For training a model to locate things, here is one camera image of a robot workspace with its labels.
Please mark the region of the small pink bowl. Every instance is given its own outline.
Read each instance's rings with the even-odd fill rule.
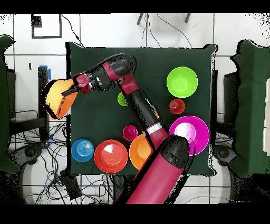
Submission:
[[[138,136],[138,131],[135,126],[128,125],[123,129],[123,137],[126,140],[132,141]]]

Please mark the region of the lime green bowl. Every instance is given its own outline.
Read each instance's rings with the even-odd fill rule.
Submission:
[[[191,96],[196,91],[197,86],[197,75],[187,67],[175,68],[167,77],[167,88],[169,92],[178,98]]]
[[[122,93],[119,93],[118,96],[117,96],[117,101],[118,103],[123,106],[123,107],[127,107],[128,105],[126,104],[126,101],[124,99],[124,96]]]

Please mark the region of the orange bowl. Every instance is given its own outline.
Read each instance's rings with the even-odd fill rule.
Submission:
[[[73,84],[72,79],[52,80],[42,91],[42,104],[52,119],[63,118],[71,108],[78,92],[66,97],[62,96],[62,92],[68,90]]]
[[[130,161],[137,169],[141,169],[146,159],[152,152],[152,148],[143,134],[136,137],[129,147]]]

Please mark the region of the white floor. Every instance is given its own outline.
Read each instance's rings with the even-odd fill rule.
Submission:
[[[249,14],[196,14],[192,13],[188,23],[185,23],[186,13],[162,14],[159,16],[181,30],[189,39],[193,48],[202,48],[206,44],[218,45],[216,56],[216,69],[218,70],[218,104],[219,113],[224,112],[223,101],[223,76],[236,71],[236,66],[229,58],[236,54],[237,43],[243,39],[250,39],[262,46],[270,45],[269,25],[264,23],[263,15]],[[42,27],[35,28],[36,35],[59,35],[59,23],[57,14],[42,14]],[[143,30],[146,23],[142,18],[140,25],[136,25],[139,13],[135,14],[64,14],[71,24],[73,31],[79,36],[84,46],[106,46],[106,47],[141,47],[146,46],[145,37],[142,43]],[[149,14],[151,31],[159,44],[164,48],[184,47],[190,48],[185,37],[173,27],[163,22],[155,13]],[[8,67],[15,69],[16,80],[16,111],[37,110],[37,68],[48,66],[51,69],[52,79],[66,77],[65,67],[65,42],[78,42],[71,31],[70,24],[62,18],[61,39],[32,39],[31,38],[31,16],[30,15],[1,15],[0,35],[8,34],[14,37],[15,44],[5,52],[5,60]],[[148,47],[158,48],[158,44],[148,32]],[[16,119],[34,118],[35,113],[19,113]],[[223,115],[218,114],[218,120],[223,121]],[[60,122],[50,122],[51,126]],[[65,140],[60,130],[54,138]],[[9,150],[22,146],[21,143],[12,143]],[[59,152],[66,155],[66,148]],[[51,157],[47,150],[42,153],[46,160],[49,171],[52,170]],[[57,157],[59,171],[66,167],[66,157]],[[213,177],[191,176],[183,188],[176,203],[227,203],[230,194],[230,178],[228,169],[218,165],[213,159],[213,168],[217,174]],[[78,183],[86,195],[99,194],[99,175],[78,176]],[[47,180],[47,171],[42,158],[33,165],[27,165],[24,172],[23,190],[24,196],[40,194]],[[37,195],[26,198],[27,203],[35,203]],[[108,195],[102,198],[107,202]],[[63,203],[62,200],[47,200],[44,204]],[[90,198],[83,199],[83,204],[91,203]]]

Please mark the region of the blue bowl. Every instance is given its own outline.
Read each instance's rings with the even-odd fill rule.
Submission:
[[[84,139],[77,140],[71,146],[71,155],[72,157],[81,163],[87,162],[92,158],[94,154],[93,144]]]

